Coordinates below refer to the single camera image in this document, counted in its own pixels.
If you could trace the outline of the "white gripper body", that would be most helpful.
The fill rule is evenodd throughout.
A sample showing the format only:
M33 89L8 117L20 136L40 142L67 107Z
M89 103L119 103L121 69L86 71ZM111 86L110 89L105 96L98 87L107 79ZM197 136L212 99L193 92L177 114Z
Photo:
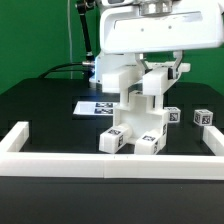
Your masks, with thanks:
M106 54L215 48L224 43L224 1L174 1L157 13L149 1L102 3L100 47Z

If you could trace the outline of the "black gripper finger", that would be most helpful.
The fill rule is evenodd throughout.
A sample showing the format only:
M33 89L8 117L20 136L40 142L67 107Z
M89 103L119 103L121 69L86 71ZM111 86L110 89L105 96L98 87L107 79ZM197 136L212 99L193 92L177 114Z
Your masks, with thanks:
M142 53L137 53L135 55L135 60L143 72L146 72L148 70L148 66L145 62L144 55Z
M182 62L183 52L182 51L174 51L173 57L175 58L174 64L168 68L168 79L175 80L179 76L178 68Z

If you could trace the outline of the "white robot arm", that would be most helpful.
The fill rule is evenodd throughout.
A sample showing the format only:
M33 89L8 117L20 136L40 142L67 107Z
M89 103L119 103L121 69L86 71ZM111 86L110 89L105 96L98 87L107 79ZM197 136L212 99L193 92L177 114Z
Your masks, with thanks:
M224 43L224 0L95 0L100 10L100 53L95 82L124 65L140 64L145 53L171 52L175 64L185 50Z

